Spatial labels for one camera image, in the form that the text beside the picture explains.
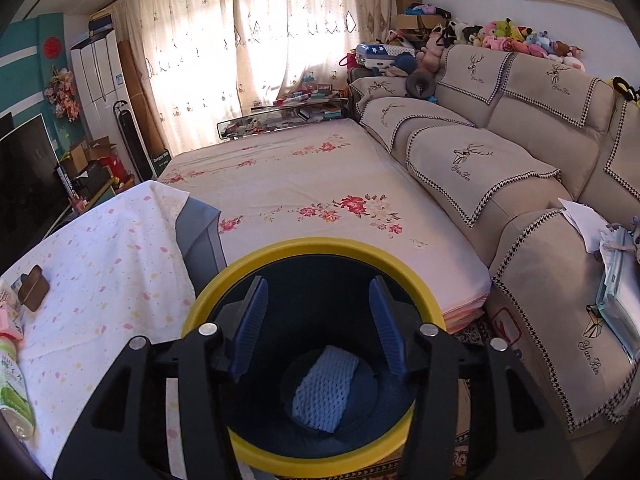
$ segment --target pink package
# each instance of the pink package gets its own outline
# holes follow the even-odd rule
[[[0,336],[20,341],[24,335],[20,323],[20,303],[15,292],[0,280]]]

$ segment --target green labeled bottle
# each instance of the green labeled bottle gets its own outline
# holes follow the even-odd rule
[[[14,343],[6,337],[0,337],[0,413],[16,437],[29,440],[33,436],[35,422],[24,377]]]

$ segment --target rug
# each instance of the rug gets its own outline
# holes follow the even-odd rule
[[[469,344],[484,344],[485,341],[489,341],[496,337],[486,315],[475,320],[464,330],[454,334],[454,336],[459,341]],[[458,437],[458,442],[454,449],[453,464],[451,467],[452,478],[461,478],[465,475],[466,456],[469,451],[468,437],[468,433],[462,434]],[[396,473],[398,472],[401,459],[402,449],[399,449],[380,462],[376,462],[369,467],[354,471],[353,473],[333,476],[322,480],[394,480],[396,478]],[[307,479],[282,478],[282,480]]]

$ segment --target beige curtain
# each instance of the beige curtain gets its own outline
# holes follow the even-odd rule
[[[177,155],[220,142],[217,123],[305,76],[344,86],[338,62],[386,35],[391,0],[118,0],[111,12]]]

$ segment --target sofa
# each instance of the sofa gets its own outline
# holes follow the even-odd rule
[[[625,428],[637,426],[640,378],[592,308],[604,267],[559,199],[631,228],[640,108],[579,70],[468,45],[443,54],[437,104],[407,97],[405,83],[354,78],[354,117],[490,269],[484,308],[494,330],[564,423],[584,475],[596,478]]]

